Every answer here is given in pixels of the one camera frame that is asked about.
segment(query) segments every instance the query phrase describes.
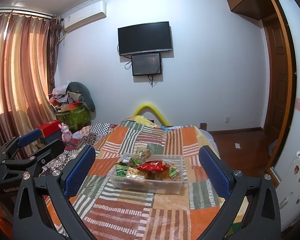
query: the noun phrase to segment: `red box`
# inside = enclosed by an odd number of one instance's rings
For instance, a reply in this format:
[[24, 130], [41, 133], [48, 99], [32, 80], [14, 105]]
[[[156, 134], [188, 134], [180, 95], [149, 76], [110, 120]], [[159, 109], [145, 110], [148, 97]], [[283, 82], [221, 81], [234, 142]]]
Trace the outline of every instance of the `red box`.
[[42, 137], [46, 138], [60, 129], [59, 124], [61, 124], [59, 120], [51, 120], [43, 125], [40, 125], [38, 129], [41, 130]]

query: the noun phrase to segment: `pink bunny figurine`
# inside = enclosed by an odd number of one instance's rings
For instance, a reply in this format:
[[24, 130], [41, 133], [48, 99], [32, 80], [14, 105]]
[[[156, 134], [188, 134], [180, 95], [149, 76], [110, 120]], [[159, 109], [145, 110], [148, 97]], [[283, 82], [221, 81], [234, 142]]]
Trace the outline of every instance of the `pink bunny figurine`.
[[72, 138], [72, 133], [70, 132], [69, 127], [66, 124], [62, 123], [62, 124], [59, 124], [59, 128], [61, 129], [61, 132], [62, 132], [63, 142], [69, 143]]

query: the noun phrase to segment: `patterned quilt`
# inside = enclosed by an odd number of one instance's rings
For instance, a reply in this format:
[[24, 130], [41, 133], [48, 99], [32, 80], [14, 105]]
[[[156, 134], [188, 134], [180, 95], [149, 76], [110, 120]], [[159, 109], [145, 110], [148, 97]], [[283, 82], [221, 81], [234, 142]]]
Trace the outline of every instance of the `patterned quilt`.
[[[201, 146], [212, 146], [196, 127], [165, 131], [139, 116], [115, 128], [107, 123], [96, 124], [89, 132], [104, 136], [93, 145], [96, 160], [77, 196], [70, 201], [97, 239], [197, 239], [219, 211], [223, 201], [198, 158]], [[154, 154], [183, 155], [186, 174], [179, 195], [113, 187], [109, 171], [123, 153], [133, 153], [138, 147]], [[49, 198], [46, 203], [57, 230], [66, 235]]]

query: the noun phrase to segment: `plastic container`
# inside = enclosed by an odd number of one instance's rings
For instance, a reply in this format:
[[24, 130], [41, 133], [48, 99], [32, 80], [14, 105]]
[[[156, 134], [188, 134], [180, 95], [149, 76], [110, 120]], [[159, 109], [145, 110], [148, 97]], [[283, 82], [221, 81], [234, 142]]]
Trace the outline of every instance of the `plastic container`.
[[174, 163], [180, 167], [180, 180], [166, 181], [153, 179], [134, 179], [120, 177], [116, 175], [115, 168], [110, 172], [110, 179], [114, 188], [133, 190], [141, 192], [151, 192], [157, 194], [179, 194], [184, 181], [183, 156], [182, 155], [151, 155], [147, 161], [165, 161]]

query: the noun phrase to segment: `yellow tube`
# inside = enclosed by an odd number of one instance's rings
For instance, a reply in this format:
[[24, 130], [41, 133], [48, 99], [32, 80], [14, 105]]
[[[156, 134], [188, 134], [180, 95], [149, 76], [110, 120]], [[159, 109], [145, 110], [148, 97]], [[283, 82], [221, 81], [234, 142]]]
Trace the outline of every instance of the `yellow tube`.
[[145, 108], [149, 108], [155, 114], [155, 116], [158, 118], [162, 125], [169, 126], [167, 120], [163, 117], [159, 110], [150, 103], [143, 103], [140, 106], [138, 106], [138, 108], [134, 111], [133, 116], [139, 115], [140, 112]]

